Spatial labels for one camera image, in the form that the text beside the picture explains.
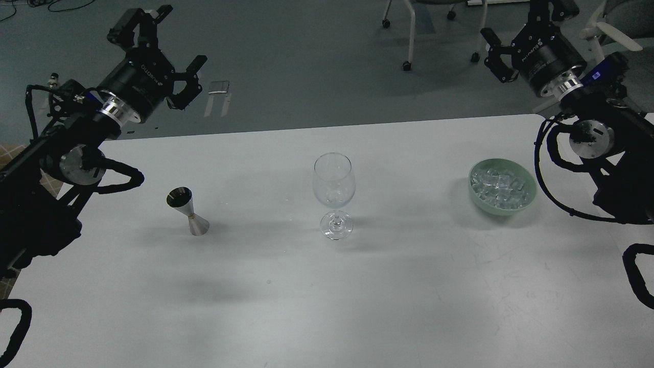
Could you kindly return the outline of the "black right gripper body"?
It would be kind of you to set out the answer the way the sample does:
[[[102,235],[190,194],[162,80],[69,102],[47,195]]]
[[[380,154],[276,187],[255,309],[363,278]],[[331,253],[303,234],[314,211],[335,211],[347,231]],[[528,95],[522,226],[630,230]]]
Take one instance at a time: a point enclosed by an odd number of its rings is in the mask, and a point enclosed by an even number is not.
[[[552,23],[526,23],[512,45],[512,67],[537,97],[551,94],[548,85],[563,73],[579,76],[587,68],[579,51]]]

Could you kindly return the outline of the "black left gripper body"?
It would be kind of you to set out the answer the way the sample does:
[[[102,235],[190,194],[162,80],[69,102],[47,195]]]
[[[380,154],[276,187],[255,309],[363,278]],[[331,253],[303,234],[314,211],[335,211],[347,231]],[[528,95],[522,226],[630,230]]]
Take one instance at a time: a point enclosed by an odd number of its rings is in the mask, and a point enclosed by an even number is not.
[[[174,91],[175,68],[157,48],[130,48],[98,85],[100,112],[118,124],[143,123]]]

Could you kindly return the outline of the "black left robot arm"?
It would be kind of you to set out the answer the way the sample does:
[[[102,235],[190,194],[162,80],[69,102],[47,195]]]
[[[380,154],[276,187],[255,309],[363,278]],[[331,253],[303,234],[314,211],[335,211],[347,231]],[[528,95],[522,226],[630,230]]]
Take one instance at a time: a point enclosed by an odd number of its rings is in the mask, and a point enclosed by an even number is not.
[[[33,139],[2,168],[2,279],[79,238],[79,215],[93,194],[143,184],[140,170],[100,151],[105,140],[118,138],[129,122],[144,123],[161,102],[182,111],[202,92],[198,72],[206,56],[176,72],[159,49],[157,26],[172,9],[126,10],[107,34],[124,60],[98,86],[26,86]]]

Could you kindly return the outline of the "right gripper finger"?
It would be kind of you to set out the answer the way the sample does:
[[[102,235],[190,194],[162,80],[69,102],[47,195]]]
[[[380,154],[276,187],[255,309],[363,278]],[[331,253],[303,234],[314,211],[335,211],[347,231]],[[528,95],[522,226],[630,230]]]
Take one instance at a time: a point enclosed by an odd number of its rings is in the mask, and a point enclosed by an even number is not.
[[[580,14],[575,1],[530,1],[529,27],[547,29],[557,27],[559,23],[573,19]]]
[[[498,35],[491,28],[482,28],[480,34],[488,44],[488,56],[484,59],[484,65],[492,72],[498,81],[514,82],[518,77],[518,70],[509,67],[502,60],[503,55],[511,56],[513,47],[503,45]]]

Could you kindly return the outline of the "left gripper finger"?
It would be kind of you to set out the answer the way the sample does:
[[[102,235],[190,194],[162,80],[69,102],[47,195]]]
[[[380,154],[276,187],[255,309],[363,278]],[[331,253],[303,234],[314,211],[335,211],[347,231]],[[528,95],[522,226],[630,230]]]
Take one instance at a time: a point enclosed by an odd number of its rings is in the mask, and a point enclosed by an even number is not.
[[[203,87],[199,84],[198,72],[206,61],[206,55],[197,55],[184,72],[171,75],[172,86],[175,86],[175,82],[184,82],[184,86],[182,90],[177,93],[173,91],[167,97],[167,105],[170,109],[183,111],[201,94]]]
[[[123,51],[159,49],[157,26],[173,11],[173,6],[162,5],[154,13],[141,8],[126,10],[121,19],[107,33],[108,42]]]

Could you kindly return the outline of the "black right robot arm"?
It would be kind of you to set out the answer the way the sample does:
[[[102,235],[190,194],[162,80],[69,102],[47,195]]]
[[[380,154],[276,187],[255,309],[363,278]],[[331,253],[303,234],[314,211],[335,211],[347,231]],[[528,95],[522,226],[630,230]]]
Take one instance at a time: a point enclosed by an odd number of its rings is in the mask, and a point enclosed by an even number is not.
[[[544,119],[535,142],[535,177],[544,195],[573,217],[603,223],[652,224],[652,123],[626,102],[621,79],[628,60],[614,52],[586,72],[587,62],[561,33],[574,18],[574,1],[530,1],[525,25],[507,45],[481,24],[488,44],[484,65],[501,82],[523,77],[537,97],[553,96],[560,111]],[[592,203],[606,216],[558,201],[541,172],[541,148],[559,168],[588,174]]]

